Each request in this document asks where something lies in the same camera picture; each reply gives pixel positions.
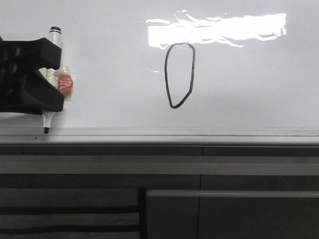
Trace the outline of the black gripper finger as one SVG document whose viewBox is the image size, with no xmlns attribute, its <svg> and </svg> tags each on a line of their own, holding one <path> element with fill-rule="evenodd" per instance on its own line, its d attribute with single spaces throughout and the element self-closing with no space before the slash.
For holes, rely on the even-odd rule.
<svg viewBox="0 0 319 239">
<path fill-rule="evenodd" d="M 61 112 L 64 95 L 52 86 L 39 70 L 24 75 L 0 94 L 2 113 L 40 115 L 43 111 Z"/>
<path fill-rule="evenodd" d="M 19 75 L 41 68 L 57 70 L 61 63 L 60 47 L 47 38 L 31 41 L 0 42 L 0 73 Z"/>
</svg>

